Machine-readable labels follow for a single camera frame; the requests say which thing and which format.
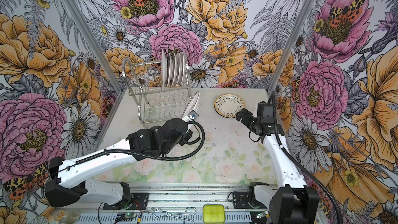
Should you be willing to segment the chrome wire dish rack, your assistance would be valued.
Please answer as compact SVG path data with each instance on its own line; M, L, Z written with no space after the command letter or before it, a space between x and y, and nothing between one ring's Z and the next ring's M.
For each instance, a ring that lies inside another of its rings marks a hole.
M170 57L167 58L167 63L170 71ZM122 60L122 77L128 86L129 95L137 104L138 119L144 128L162 125L172 118L181 118L193 97L188 61L183 86L178 85L177 75L177 85L170 87L168 72L167 87L162 88L161 60L133 63L132 59L126 57Z

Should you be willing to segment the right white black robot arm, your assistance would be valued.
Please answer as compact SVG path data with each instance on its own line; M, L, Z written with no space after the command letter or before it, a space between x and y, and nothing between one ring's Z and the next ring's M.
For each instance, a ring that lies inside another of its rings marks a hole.
M244 108L236 114L236 120L259 137L270 154L277 175L276 186L266 183L249 186L249 203L265 207L257 218L265 218L269 224L316 223L320 198L316 190L308 187L304 176L289 158L285 132L276 119L276 107L260 102L256 116Z

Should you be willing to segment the red floral pattern plate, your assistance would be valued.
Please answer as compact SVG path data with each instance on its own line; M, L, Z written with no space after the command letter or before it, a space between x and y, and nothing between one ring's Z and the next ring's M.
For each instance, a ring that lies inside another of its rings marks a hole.
M199 117L198 114L198 106L199 106L199 100L200 100L200 92L196 92L188 105L186 106L185 110L183 111L183 114L181 116L181 119L185 122L193 121L196 120Z

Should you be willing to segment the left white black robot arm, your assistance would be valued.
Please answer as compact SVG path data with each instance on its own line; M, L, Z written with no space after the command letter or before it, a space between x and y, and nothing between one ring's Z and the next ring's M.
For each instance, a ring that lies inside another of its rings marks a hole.
M185 160L197 154L204 141L204 128L195 118L173 118L162 126L140 129L110 147L85 156L56 157L49 163L45 198L55 208L77 202L103 202L114 207L128 204L132 196L127 183L105 183L94 177L145 159Z

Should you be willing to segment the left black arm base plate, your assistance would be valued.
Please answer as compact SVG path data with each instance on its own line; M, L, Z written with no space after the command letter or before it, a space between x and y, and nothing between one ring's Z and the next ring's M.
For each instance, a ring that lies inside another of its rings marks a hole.
M120 202L114 205L104 204L103 210L105 211L118 211L118 210L146 210L149 202L149 193L138 192L131 193L131 200L127 202Z

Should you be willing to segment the yellow rimmed white plate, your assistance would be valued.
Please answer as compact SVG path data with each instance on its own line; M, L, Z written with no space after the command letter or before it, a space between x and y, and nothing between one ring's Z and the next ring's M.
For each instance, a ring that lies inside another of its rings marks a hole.
M223 94L215 100L214 108L217 114L225 118L235 118L245 108L245 103L235 94Z

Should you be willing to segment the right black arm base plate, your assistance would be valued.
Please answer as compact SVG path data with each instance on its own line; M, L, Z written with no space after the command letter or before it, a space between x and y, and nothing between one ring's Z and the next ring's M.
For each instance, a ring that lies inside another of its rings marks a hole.
M248 192L232 192L232 204L234 209L255 209L258 208Z

